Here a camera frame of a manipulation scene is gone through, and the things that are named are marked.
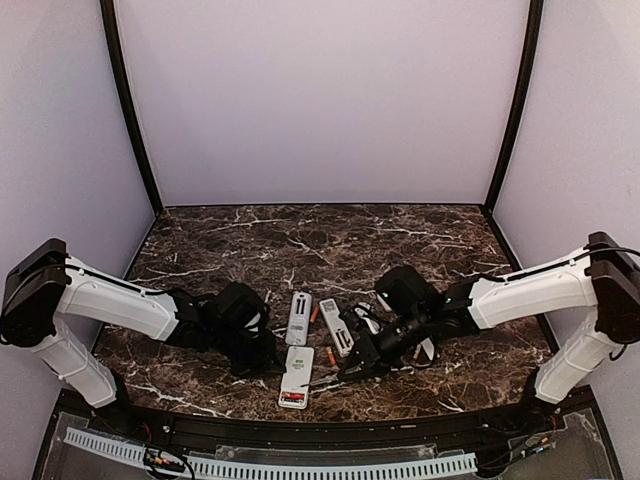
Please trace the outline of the orange battery of QR remote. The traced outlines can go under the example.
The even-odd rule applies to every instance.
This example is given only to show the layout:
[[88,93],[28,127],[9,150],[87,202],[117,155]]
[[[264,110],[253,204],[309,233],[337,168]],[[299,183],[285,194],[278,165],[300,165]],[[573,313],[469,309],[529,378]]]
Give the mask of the orange battery of QR remote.
[[329,358],[330,364],[332,367],[336,367],[337,366],[337,361],[335,359],[333,350],[331,347],[326,347],[326,352],[327,352],[327,356]]

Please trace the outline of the white remote with QR label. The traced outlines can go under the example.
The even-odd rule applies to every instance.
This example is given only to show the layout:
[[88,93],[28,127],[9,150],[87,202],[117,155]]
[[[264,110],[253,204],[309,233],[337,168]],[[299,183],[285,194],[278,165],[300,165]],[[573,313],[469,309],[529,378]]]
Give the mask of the white remote with QR label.
[[341,358],[346,358],[354,345],[351,333],[340,317],[340,309],[333,298],[319,302],[320,312]]

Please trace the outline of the clear handled screwdriver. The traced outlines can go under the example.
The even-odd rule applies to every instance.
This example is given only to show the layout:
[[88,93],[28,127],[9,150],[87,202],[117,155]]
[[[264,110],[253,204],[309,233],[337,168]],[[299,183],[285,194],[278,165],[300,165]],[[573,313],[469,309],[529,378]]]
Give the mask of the clear handled screwdriver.
[[321,385],[333,384],[333,383],[336,383],[336,382],[338,382],[337,376],[328,376],[328,377],[324,377],[324,378],[321,378],[321,379],[310,381],[310,382],[305,383],[305,384],[301,384],[301,385],[299,385],[299,387],[300,388],[303,388],[303,387],[311,388],[311,387],[316,387],[316,386],[321,386]]

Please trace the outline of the white remote with battery compartment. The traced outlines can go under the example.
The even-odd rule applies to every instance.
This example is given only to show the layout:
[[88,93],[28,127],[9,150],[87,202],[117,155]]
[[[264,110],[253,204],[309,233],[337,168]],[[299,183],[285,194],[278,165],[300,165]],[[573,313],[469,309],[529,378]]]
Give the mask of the white remote with battery compartment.
[[312,296],[295,292],[292,297],[286,329],[285,343],[289,346],[305,346],[312,312]]

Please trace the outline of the white remote with green buttons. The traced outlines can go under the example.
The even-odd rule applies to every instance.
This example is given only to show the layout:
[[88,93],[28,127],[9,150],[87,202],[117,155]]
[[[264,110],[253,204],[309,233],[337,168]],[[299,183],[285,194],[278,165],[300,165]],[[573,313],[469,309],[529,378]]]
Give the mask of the white remote with green buttons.
[[[303,410],[307,407],[309,399],[309,387],[300,388],[299,385],[311,381],[312,367],[314,360],[314,349],[311,347],[290,346],[287,351],[285,368],[280,392],[278,396],[278,406],[282,408]],[[283,392],[300,392],[306,394],[304,404],[285,403],[280,400]]]

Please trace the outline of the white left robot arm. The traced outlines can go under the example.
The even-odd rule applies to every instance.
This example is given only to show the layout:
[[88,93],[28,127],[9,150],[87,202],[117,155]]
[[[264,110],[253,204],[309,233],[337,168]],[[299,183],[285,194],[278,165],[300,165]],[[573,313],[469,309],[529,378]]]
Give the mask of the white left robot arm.
[[270,308],[248,285],[192,295],[179,287],[153,290],[96,270],[51,238],[6,276],[1,342],[29,350],[78,391],[120,436],[141,427],[126,389],[77,339],[64,319],[76,316],[124,327],[170,346],[215,351],[237,378],[281,373],[268,327]]

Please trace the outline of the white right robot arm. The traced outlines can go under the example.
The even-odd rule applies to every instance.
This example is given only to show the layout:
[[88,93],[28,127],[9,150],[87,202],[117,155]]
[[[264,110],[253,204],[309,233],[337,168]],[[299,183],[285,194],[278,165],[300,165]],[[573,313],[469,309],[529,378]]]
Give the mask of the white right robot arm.
[[606,358],[638,343],[638,260],[638,251],[598,231],[585,246],[556,260],[505,275],[476,274],[445,291],[410,265],[394,267],[375,283],[374,291],[395,321],[373,334],[355,312],[343,312],[355,344],[337,378],[352,382],[381,377],[423,340],[438,345],[511,321],[551,321],[577,310],[583,320],[534,371],[527,398],[511,410],[511,426],[530,434],[547,420],[550,405],[563,401]]

